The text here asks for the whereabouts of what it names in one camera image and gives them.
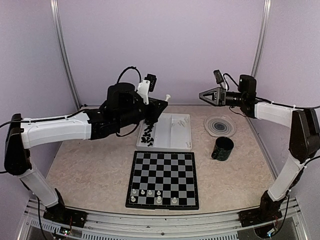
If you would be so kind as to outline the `black and silver chessboard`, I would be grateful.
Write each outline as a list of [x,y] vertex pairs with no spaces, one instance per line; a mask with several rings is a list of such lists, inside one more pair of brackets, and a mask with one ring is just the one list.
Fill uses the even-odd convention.
[[145,210],[197,211],[199,194],[195,154],[136,150],[130,171],[126,208]]

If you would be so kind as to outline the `white bishop first row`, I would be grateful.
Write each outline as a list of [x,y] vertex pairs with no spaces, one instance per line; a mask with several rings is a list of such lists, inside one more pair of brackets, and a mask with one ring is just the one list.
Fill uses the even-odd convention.
[[174,203],[174,204],[177,203],[177,201],[178,201],[178,200],[177,200],[176,197],[174,197],[174,198],[172,199],[172,203]]

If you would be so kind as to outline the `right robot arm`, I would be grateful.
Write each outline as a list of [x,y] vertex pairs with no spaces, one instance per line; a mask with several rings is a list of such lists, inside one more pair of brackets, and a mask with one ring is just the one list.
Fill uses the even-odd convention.
[[274,183],[263,193],[255,212],[260,222],[266,222],[280,213],[282,202],[300,181],[307,165],[317,159],[320,150],[318,107],[297,107],[259,97],[257,80],[251,75],[240,75],[236,91],[228,88],[226,73],[214,70],[213,76],[218,86],[201,92],[200,100],[215,107],[239,108],[245,117],[256,122],[254,128],[262,133],[259,140],[267,152],[273,144],[267,129],[258,121],[279,130],[276,143],[287,147]]

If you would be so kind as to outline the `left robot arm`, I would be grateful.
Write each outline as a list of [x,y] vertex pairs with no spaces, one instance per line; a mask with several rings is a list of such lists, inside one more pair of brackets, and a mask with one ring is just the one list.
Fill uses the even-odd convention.
[[164,100],[149,97],[151,87],[143,81],[135,87],[131,83],[116,83],[107,89],[106,100],[98,108],[86,108],[70,115],[50,118],[22,118],[16,113],[5,140],[4,169],[17,176],[32,191],[46,210],[63,223],[70,218],[63,198],[57,189],[31,163],[30,149],[36,146],[69,140],[99,140],[115,134],[121,128],[138,127],[141,121],[154,124],[168,106],[171,96]]

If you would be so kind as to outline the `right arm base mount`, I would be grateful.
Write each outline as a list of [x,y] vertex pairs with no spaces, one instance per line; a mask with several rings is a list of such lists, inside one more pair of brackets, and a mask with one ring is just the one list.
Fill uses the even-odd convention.
[[260,216],[260,211],[257,208],[243,210],[238,213],[239,221],[242,228],[258,225],[270,221],[276,220],[276,218],[280,219],[283,215],[281,211],[277,211],[276,213],[272,213],[270,216],[265,218]]

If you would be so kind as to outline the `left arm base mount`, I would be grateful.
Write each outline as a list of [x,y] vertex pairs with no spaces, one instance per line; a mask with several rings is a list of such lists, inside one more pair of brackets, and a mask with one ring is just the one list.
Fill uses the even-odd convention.
[[64,209],[47,209],[44,214],[43,218],[46,220],[50,220],[56,223],[68,225],[71,227],[79,227],[83,228],[86,219],[87,213],[85,211],[64,208]]

